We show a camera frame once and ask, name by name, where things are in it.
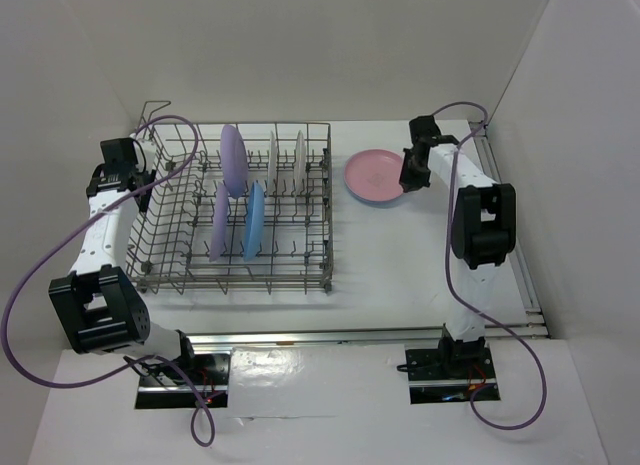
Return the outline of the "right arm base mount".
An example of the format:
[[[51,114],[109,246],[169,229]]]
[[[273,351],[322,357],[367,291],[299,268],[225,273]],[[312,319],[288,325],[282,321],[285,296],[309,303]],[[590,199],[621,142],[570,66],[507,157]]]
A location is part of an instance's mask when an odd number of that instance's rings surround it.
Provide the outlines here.
[[[405,362],[396,366],[406,375],[410,402],[445,404],[476,401],[499,401],[497,375],[488,348],[475,361],[455,370],[446,370],[436,349],[406,349]]]

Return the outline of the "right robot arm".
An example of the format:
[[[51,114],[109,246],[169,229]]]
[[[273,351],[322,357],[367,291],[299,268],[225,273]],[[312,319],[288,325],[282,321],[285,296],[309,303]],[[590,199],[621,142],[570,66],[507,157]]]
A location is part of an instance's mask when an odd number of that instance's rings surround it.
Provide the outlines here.
[[[471,364],[470,352],[483,345],[498,268],[515,248],[516,192],[512,185],[486,175],[460,147],[441,132],[432,115],[409,121],[411,146],[404,150],[399,184],[405,193],[431,185],[447,186],[448,206],[445,278],[454,304],[443,326],[444,343],[436,364],[448,377],[460,376]]]

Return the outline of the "pink plate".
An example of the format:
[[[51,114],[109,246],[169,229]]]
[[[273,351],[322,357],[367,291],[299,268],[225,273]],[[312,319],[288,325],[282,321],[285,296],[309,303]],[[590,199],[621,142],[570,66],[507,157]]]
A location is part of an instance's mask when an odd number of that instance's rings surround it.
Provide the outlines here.
[[[352,155],[344,166],[344,182],[351,194],[370,200],[402,196],[399,183],[403,158],[384,149],[367,149]]]

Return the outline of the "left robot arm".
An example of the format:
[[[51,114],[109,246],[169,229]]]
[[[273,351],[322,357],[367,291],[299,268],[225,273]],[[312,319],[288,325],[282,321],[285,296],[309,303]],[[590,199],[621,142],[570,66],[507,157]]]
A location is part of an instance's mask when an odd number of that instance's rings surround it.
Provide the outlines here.
[[[148,210],[151,192],[108,206],[156,179],[157,148],[148,140],[117,138],[100,143],[103,162],[86,188],[90,216],[79,255],[69,273],[50,282],[48,295],[71,348],[78,354],[118,353],[130,358],[164,357],[163,374],[176,384],[196,375],[190,340],[179,330],[151,321],[125,273],[135,220]]]

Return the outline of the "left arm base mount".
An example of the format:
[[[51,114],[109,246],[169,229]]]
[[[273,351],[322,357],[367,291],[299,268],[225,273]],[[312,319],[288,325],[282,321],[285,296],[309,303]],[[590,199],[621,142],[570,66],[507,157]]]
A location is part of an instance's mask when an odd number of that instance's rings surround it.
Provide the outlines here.
[[[211,409],[228,406],[231,354],[229,351],[198,354],[185,373]],[[137,410],[194,409],[198,404],[191,388],[171,367],[140,366],[135,399]]]

